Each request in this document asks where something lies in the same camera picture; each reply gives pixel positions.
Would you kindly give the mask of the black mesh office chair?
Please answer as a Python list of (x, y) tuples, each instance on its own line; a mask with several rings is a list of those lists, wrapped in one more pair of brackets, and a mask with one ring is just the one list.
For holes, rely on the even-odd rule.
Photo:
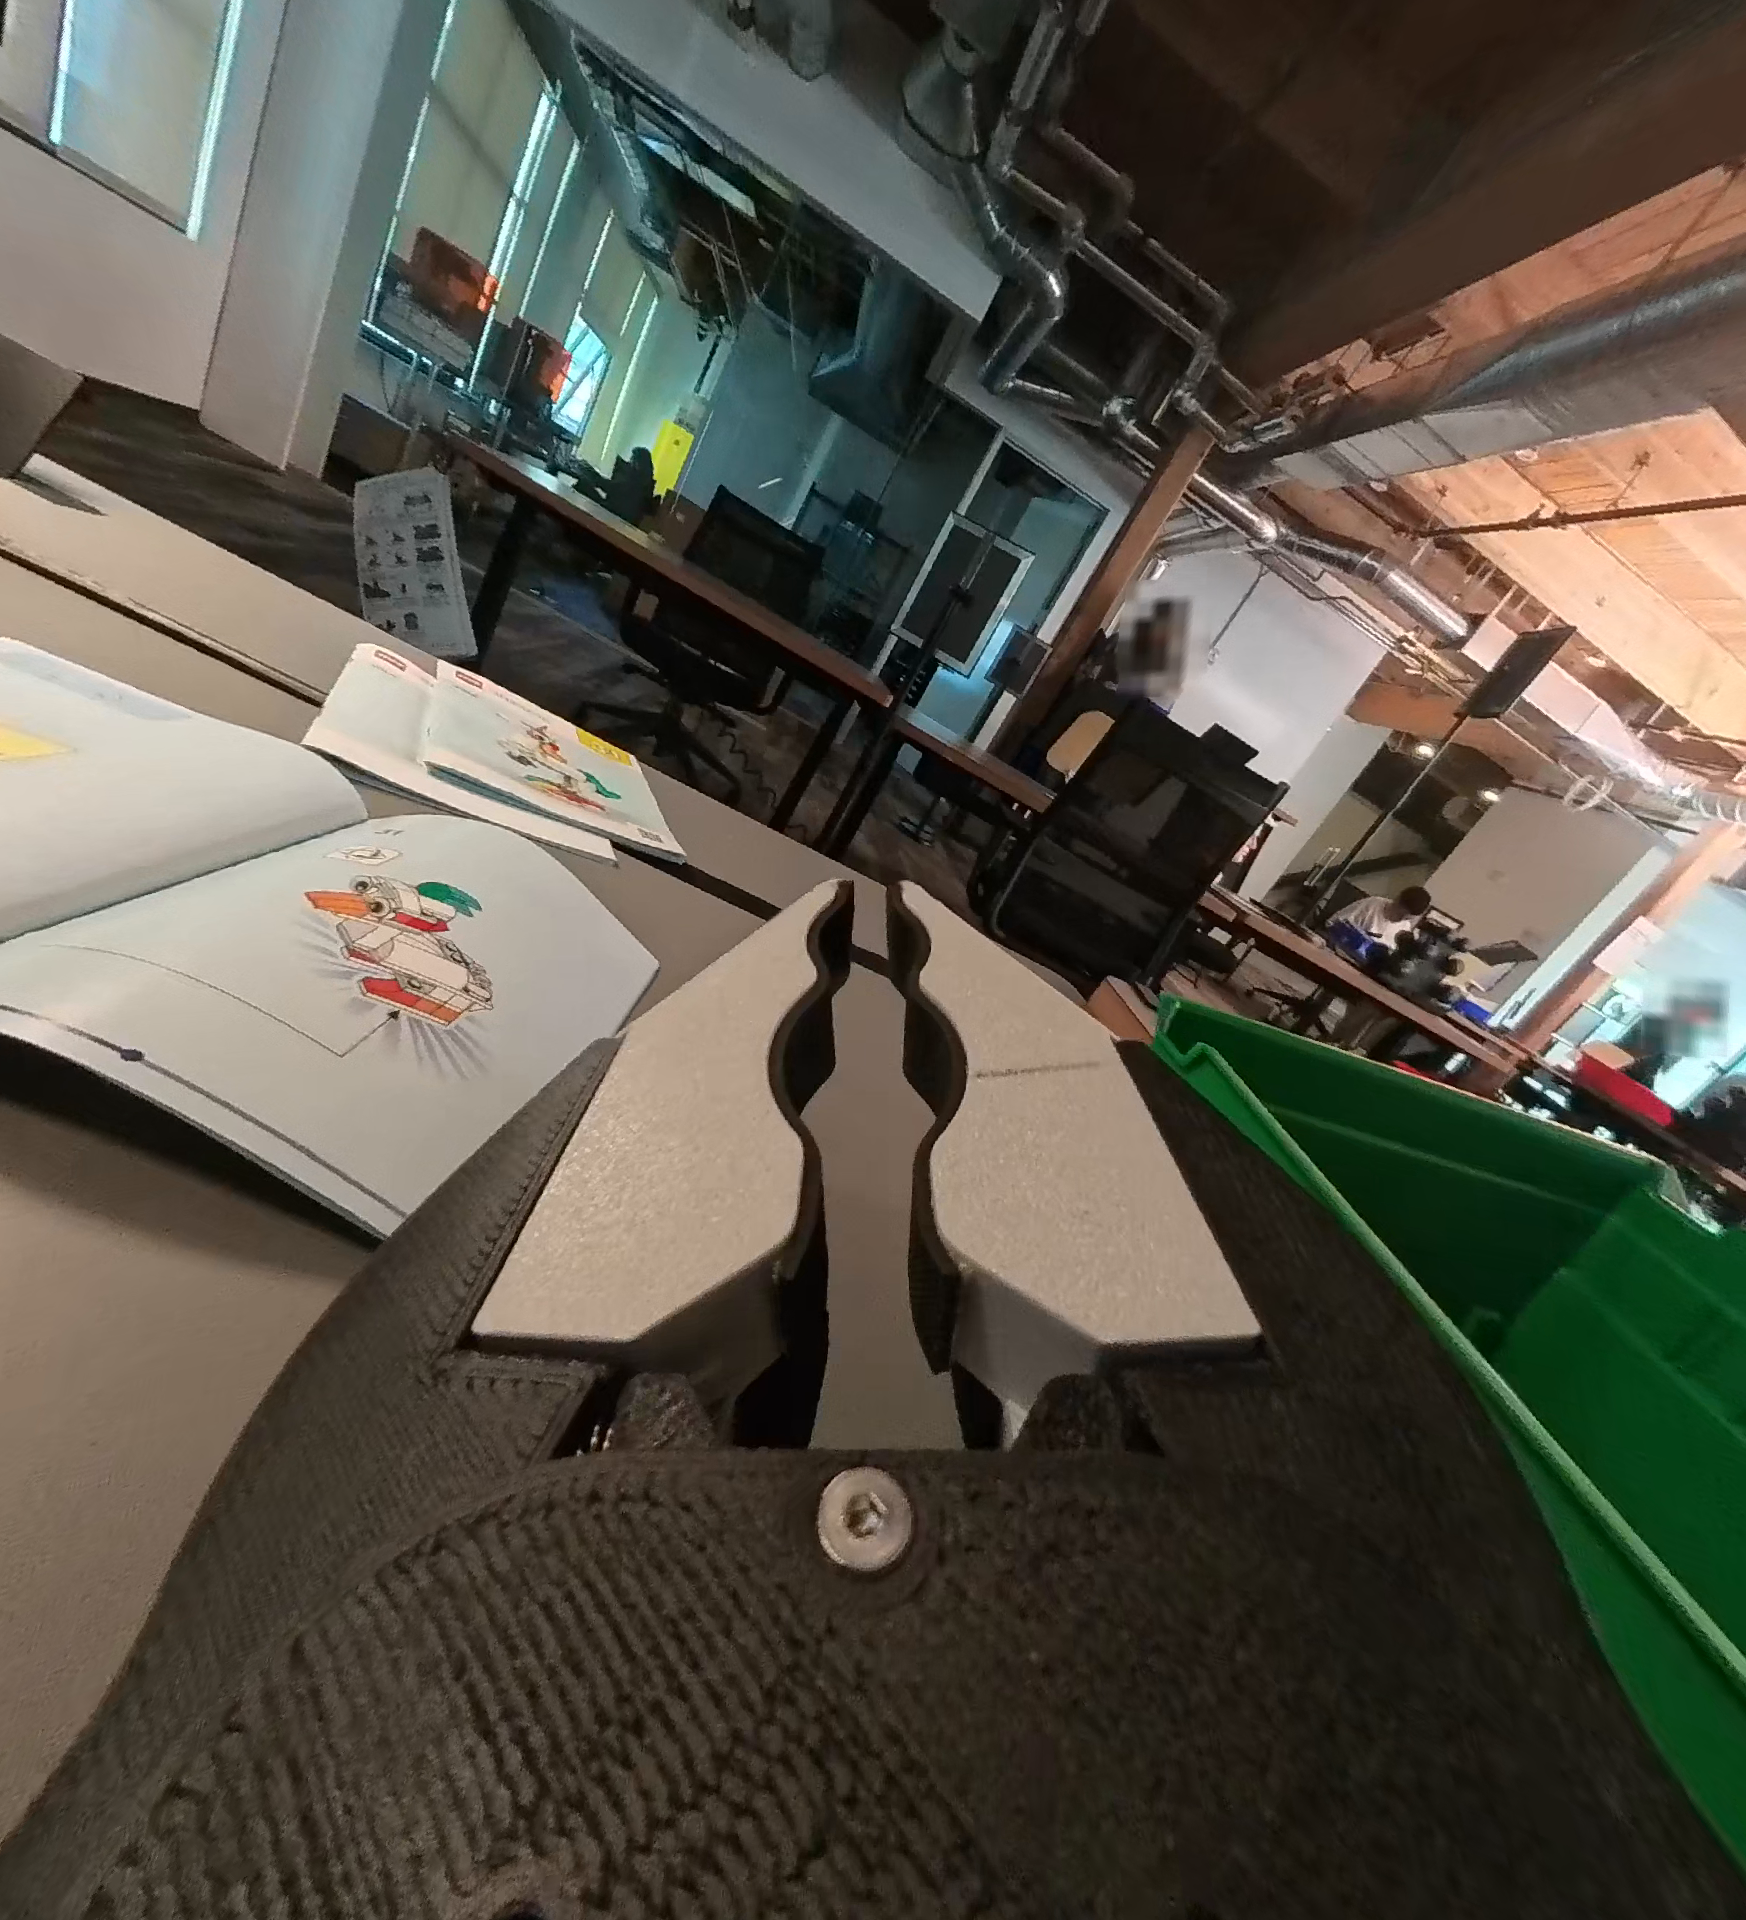
[(972, 876), (969, 908), (1002, 947), (1091, 991), (1160, 977), (1208, 889), (1288, 785), (1246, 739), (1123, 708), (1030, 827)]

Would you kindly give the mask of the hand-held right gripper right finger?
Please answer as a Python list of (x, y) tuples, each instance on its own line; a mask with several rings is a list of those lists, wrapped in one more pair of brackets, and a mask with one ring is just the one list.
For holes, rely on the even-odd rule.
[(902, 1063), (932, 1121), (909, 1309), (962, 1419), (1057, 1379), (1232, 1362), (1261, 1322), (1110, 1030), (912, 881), (888, 891)]

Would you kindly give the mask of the standing printed instruction sheet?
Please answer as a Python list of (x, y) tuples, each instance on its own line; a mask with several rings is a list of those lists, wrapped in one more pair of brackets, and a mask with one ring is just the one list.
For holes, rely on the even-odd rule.
[(366, 477), (353, 491), (361, 615), (433, 658), (476, 665), (454, 492), (435, 466)]

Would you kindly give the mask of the white framed panel on stand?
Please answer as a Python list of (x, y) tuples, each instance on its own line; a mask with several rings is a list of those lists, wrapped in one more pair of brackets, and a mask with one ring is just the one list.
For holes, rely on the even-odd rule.
[(1032, 555), (1020, 541), (969, 517), (956, 517), (940, 557), (947, 561), (950, 574), (936, 654), (953, 672), (972, 673), (1015, 600)]

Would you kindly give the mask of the large spiral duct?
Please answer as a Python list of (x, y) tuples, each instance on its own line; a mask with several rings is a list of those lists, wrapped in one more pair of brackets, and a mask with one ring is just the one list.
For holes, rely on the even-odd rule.
[(1746, 244), (1258, 438), (1246, 484), (1335, 489), (1714, 411), (1746, 446)]

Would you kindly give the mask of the green plastic bin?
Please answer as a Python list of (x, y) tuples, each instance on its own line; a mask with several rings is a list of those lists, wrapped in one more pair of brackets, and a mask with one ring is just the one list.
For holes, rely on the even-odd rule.
[(1652, 1157), (1194, 998), (1154, 1054), (1473, 1379), (1636, 1712), (1746, 1869), (1746, 1227)]

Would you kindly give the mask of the metal ventilation duct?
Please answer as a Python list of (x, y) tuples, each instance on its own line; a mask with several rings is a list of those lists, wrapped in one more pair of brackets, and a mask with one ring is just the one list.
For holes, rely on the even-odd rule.
[[(1224, 359), (1233, 301), (1137, 217), (1138, 185), (1064, 123), (1109, 3), (934, 2), (899, 87), (902, 145), (947, 185), (998, 290), (978, 378), (1137, 456), (1181, 424), (1240, 446), (1256, 390)], [(1138, 323), (1118, 372), (1064, 346), (1074, 279)]]

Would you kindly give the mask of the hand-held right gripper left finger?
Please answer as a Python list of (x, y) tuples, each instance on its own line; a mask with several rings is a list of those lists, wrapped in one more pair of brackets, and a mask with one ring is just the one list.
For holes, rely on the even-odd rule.
[(813, 1096), (837, 1065), (855, 889), (813, 886), (641, 1014), (472, 1322), (480, 1349), (815, 1410), (830, 1259)]

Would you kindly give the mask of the long wooden table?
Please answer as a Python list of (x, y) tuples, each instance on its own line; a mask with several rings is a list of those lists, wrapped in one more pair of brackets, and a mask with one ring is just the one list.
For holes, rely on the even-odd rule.
[(1210, 886), (1197, 900), (1197, 913), (1226, 927), (1247, 945), (1314, 982), (1318, 992), (1362, 1002), (1389, 1020), (1411, 1029), (1437, 1047), (1438, 1057), (1461, 1056), (1471, 1062), (1458, 1084), (1471, 1091), (1504, 1091), (1513, 1078), (1543, 1068), (1543, 1060), (1507, 1035), (1478, 1023), (1437, 1010), (1433, 1004), (1398, 991), (1371, 969), (1333, 947), (1318, 932), (1289, 924), (1222, 886)]
[(665, 541), (573, 492), (572, 484), (543, 463), (515, 458), (463, 434), (446, 434), (445, 446), (456, 458), (476, 466), (511, 501), (474, 600), (472, 621), (480, 662), (488, 658), (492, 650), (534, 527), (543, 519), (558, 521), (576, 541), (603, 553), (606, 561), (632, 584), (687, 597), (698, 610), (736, 626), (753, 654), (768, 658), (791, 682), (813, 687), (831, 701), (831, 709), (799, 764), (798, 775), (788, 781), (768, 817), (771, 827), (791, 827), (815, 775), (831, 755), (853, 711), (868, 715), (871, 735), (833, 811), (813, 837), (815, 852), (837, 859), (853, 843), (875, 793), (888, 777), (888, 754), (892, 749), (918, 748), (932, 754), (957, 775), (978, 781), (1025, 815), (1040, 817), (1053, 805), (1053, 788), (1025, 775), (1013, 764), (967, 748), (943, 730), (932, 728), (914, 708), (906, 708), (878, 675), (824, 644), (781, 610), (771, 610), (763, 600), (711, 574)]

